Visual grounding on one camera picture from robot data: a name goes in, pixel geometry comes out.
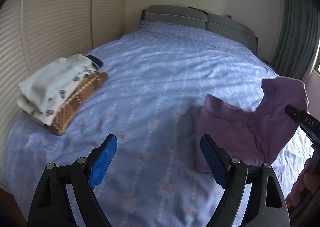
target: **white garment with black print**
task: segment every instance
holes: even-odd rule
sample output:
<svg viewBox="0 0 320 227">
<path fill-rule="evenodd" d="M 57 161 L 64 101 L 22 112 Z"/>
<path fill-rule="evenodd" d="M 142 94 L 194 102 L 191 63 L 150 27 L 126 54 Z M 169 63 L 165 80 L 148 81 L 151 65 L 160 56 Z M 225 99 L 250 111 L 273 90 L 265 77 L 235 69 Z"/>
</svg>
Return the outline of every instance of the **white garment with black print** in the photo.
<svg viewBox="0 0 320 227">
<path fill-rule="evenodd" d="M 61 90 L 66 91 L 65 88 L 73 80 L 80 81 L 82 78 L 79 74 L 87 70 L 97 71 L 91 59 L 82 54 L 59 58 L 23 80 L 19 83 L 18 88 L 37 110 L 47 113 L 53 107 L 51 100 Z"/>
<path fill-rule="evenodd" d="M 87 69 L 75 76 L 69 84 L 63 89 L 59 90 L 59 94 L 54 96 L 48 101 L 48 109 L 42 113 L 37 107 L 31 103 L 25 96 L 21 95 L 18 97 L 17 104 L 27 114 L 37 119 L 41 123 L 51 126 L 57 112 L 60 110 L 61 105 L 69 98 L 71 93 L 77 88 L 84 76 L 96 72 L 94 67 Z"/>
</svg>

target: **blue gripper pad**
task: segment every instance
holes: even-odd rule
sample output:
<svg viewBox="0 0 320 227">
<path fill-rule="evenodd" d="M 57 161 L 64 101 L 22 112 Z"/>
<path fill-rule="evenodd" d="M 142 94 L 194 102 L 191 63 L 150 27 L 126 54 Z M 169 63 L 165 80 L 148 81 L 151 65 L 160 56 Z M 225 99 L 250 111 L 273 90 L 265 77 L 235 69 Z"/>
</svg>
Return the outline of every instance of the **blue gripper pad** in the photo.
<svg viewBox="0 0 320 227">
<path fill-rule="evenodd" d="M 217 184 L 221 185 L 223 189 L 226 189 L 228 187 L 228 180 L 227 180 L 227 173 L 228 170 L 226 168 L 226 161 L 223 157 L 223 154 L 221 153 L 218 146 L 214 143 L 214 141 L 211 139 L 211 143 L 209 143 L 209 140 L 207 139 L 209 135 L 203 135 L 200 140 L 200 148 L 202 151 L 202 154 L 204 155 L 205 160 L 208 163 L 208 166 L 211 170 L 211 173 L 213 174 L 213 177 Z"/>
<path fill-rule="evenodd" d="M 116 136 L 112 136 L 91 167 L 91 175 L 88 183 L 92 189 L 102 182 L 116 150 L 117 138 Z"/>
</svg>

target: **silver bolt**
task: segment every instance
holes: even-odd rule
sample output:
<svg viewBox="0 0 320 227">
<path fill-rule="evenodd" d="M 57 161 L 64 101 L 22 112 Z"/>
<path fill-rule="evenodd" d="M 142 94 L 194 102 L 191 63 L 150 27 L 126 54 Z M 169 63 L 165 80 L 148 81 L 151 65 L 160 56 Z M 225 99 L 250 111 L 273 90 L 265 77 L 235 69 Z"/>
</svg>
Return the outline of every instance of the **silver bolt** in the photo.
<svg viewBox="0 0 320 227">
<path fill-rule="evenodd" d="M 54 168 L 54 163 L 49 163 L 47 165 L 47 169 L 53 169 Z"/>
<path fill-rule="evenodd" d="M 271 165 L 269 163 L 264 163 L 263 166 L 266 168 L 266 169 L 270 169 L 271 168 Z"/>
<path fill-rule="evenodd" d="M 84 162 L 86 162 L 86 160 L 87 160 L 86 158 L 82 157 L 82 158 L 78 158 L 77 162 L 79 164 L 83 164 Z"/>
<path fill-rule="evenodd" d="M 240 163 L 240 159 L 239 158 L 232 158 L 231 162 L 234 164 L 239 164 Z"/>
</svg>

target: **blue textured pad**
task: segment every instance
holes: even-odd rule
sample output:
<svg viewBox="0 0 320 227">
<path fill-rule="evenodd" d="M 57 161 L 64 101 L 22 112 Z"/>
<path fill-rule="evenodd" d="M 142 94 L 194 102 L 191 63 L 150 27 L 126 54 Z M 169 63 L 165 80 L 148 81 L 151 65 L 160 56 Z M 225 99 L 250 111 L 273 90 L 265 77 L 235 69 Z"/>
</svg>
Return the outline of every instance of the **blue textured pad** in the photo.
<svg viewBox="0 0 320 227">
<path fill-rule="evenodd" d="M 226 189 L 228 187 L 227 171 L 205 136 L 201 137 L 200 148 L 216 183 Z"/>
<path fill-rule="evenodd" d="M 116 150 L 117 138 L 113 136 L 91 167 L 91 175 L 88 183 L 92 189 L 95 188 L 97 184 L 102 182 L 102 179 L 107 172 Z"/>
</svg>

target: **curtain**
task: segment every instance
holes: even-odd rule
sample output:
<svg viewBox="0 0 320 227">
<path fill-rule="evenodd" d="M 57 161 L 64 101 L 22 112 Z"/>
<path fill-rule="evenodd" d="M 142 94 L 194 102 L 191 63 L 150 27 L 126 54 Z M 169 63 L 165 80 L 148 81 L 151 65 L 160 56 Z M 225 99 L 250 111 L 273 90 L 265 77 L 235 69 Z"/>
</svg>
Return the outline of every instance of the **curtain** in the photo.
<svg viewBox="0 0 320 227">
<path fill-rule="evenodd" d="M 276 52 L 271 65 L 281 76 L 305 80 L 314 68 L 319 45 L 319 13 L 311 0 L 284 0 Z"/>
</svg>

